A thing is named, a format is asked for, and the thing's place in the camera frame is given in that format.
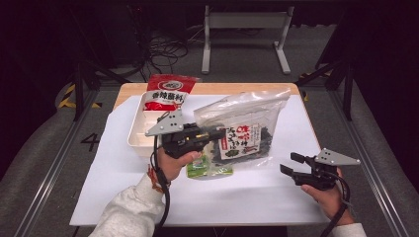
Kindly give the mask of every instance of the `red snack bag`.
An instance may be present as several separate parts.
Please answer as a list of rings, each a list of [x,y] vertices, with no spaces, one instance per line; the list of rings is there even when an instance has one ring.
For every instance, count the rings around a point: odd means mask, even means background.
[[[197,77],[155,74],[148,81],[145,111],[174,111],[181,107],[191,93]]]

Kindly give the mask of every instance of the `metal bracket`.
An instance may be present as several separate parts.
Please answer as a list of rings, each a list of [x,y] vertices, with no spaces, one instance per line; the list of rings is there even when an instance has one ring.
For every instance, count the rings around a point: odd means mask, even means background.
[[[324,148],[321,152],[314,158],[314,161],[317,163],[331,165],[331,166],[342,166],[342,165],[360,165],[361,161],[359,159],[354,159],[352,157],[339,154],[335,151],[328,150]]]
[[[173,112],[167,112],[157,121],[157,124],[145,132],[145,136],[154,136],[182,131],[183,126],[182,110],[179,108]]]

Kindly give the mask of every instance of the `person's right hand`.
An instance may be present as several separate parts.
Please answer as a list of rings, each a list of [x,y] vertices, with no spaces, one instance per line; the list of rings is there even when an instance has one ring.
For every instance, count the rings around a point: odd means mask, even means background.
[[[179,157],[178,159],[175,159],[166,154],[166,152],[164,152],[163,147],[160,147],[157,150],[157,159],[159,166],[163,170],[163,174],[168,182],[171,182],[174,179],[176,179],[179,176],[182,167],[200,158],[201,155],[201,152],[191,151]]]
[[[342,177],[340,169],[338,169],[338,173],[339,176]],[[342,194],[337,185],[333,189],[327,191],[320,191],[309,185],[302,185],[301,189],[320,204],[323,212],[329,219],[333,218],[342,204]],[[351,215],[351,212],[349,212],[349,209],[346,209],[336,225],[339,226],[353,223],[355,223],[354,217]]]

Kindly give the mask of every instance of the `plastic bag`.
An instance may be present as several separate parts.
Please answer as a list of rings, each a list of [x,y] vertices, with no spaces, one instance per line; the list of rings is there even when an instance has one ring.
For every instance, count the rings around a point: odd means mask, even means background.
[[[232,167],[214,166],[210,163],[208,156],[203,155],[189,163],[187,166],[187,177],[192,179],[202,179],[203,177],[228,176],[233,174]]]
[[[145,111],[174,111],[181,107],[191,93],[197,77],[155,74],[148,81]]]
[[[205,147],[216,166],[269,156],[278,115],[291,90],[246,92],[227,96],[194,111],[203,130],[224,129],[225,138]]]

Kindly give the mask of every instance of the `bracelet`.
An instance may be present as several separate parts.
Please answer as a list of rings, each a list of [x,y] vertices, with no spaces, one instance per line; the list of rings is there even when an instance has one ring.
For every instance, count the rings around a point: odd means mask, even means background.
[[[156,175],[156,173],[155,173],[154,169],[153,169],[153,168],[151,168],[151,166],[150,166],[150,165],[148,165],[147,176],[148,176],[148,177],[150,178],[150,180],[151,180],[151,185],[152,185],[152,187],[151,187],[151,188],[153,188],[155,191],[157,191],[157,192],[159,192],[159,193],[161,193],[161,194],[164,194],[164,191],[163,191],[163,189],[161,188],[161,185],[158,183],[157,175]]]

